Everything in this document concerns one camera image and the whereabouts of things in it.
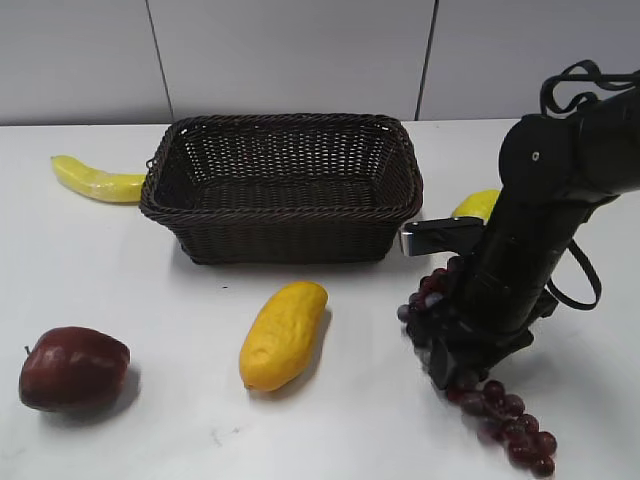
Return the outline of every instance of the table surface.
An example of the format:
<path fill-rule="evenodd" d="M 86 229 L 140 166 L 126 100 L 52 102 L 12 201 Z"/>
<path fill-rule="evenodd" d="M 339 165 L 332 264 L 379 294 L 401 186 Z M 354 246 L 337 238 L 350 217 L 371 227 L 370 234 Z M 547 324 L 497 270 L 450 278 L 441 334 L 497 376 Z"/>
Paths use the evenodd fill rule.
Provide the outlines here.
<path fill-rule="evenodd" d="M 514 122 L 407 123 L 425 180 L 425 218 L 499 187 L 497 152 Z M 196 266 L 137 208 L 101 204 L 57 183 L 50 156 L 144 171 L 166 126 L 0 129 L 0 478 L 33 480 L 513 479 L 501 448 L 481 445 L 436 394 L 395 310 L 442 255 L 375 265 Z M 536 341 L 494 369 L 559 440 L 558 479 L 635 478 L 640 467 L 640 351 L 629 194 L 577 235 L 604 282 L 591 313 L 559 307 Z M 247 394 L 238 352 L 282 285 L 329 291 L 322 355 L 267 398 Z M 584 300 L 568 257 L 557 284 Z M 17 380 L 46 330 L 95 328 L 125 342 L 131 375 L 113 410 L 66 418 L 22 406 Z"/>

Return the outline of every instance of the brown wicker basket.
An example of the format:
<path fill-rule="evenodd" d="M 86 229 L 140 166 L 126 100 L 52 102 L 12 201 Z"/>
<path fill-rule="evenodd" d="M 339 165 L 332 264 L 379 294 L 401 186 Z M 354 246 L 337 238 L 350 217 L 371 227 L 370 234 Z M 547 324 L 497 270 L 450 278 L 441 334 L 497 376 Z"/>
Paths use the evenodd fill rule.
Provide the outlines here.
<path fill-rule="evenodd" d="M 185 119 L 148 166 L 140 209 L 199 264 L 380 260 L 422 206 L 413 145 L 382 115 Z"/>

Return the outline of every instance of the wall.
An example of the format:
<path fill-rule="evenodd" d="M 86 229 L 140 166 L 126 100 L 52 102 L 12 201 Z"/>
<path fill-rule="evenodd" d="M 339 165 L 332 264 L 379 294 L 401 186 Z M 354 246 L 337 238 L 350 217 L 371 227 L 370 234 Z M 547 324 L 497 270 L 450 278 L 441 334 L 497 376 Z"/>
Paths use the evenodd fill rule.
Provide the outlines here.
<path fill-rule="evenodd" d="M 0 124 L 170 121 L 144 0 L 2 0 Z"/>
<path fill-rule="evenodd" d="M 632 0 L 4 0 L 0 125 L 518 117 L 577 60 L 640 68 L 638 18 Z"/>
<path fill-rule="evenodd" d="M 634 0 L 441 0 L 420 118 L 537 112 L 542 82 L 585 58 L 640 69 L 639 18 Z"/>

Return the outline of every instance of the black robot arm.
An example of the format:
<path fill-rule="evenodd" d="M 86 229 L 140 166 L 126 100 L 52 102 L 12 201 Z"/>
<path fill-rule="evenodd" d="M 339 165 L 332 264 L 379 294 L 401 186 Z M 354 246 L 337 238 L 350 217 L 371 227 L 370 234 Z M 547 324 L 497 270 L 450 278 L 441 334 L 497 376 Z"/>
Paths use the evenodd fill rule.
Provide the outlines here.
<path fill-rule="evenodd" d="M 575 68 L 587 73 L 572 74 Z M 623 93 L 604 101 L 583 93 L 563 109 L 553 97 L 563 81 Z M 580 62 L 545 82 L 541 105 L 542 113 L 523 117 L 502 144 L 503 188 L 486 227 L 475 219 L 443 219 L 407 224 L 401 232 L 405 253 L 462 257 L 444 298 L 407 323 L 415 347 L 429 352 L 423 358 L 439 388 L 461 370 L 486 376 L 530 345 L 528 327 L 551 315 L 558 299 L 594 307 L 599 280 L 573 236 L 596 208 L 640 189 L 640 75 L 603 75 L 593 62 Z M 557 118 L 548 110 L 575 111 Z M 567 249 L 590 277 L 593 304 L 571 301 L 550 283 Z"/>

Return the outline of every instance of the red apple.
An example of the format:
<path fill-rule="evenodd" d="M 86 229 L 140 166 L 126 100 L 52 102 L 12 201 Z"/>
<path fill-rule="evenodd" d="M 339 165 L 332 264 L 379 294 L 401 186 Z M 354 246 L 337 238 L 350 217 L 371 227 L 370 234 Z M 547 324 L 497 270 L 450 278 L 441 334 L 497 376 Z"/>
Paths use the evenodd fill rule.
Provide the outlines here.
<path fill-rule="evenodd" d="M 129 349 L 115 338 L 89 328 L 54 328 L 22 366 L 20 400 L 50 412 L 96 407 L 120 394 L 128 366 Z"/>

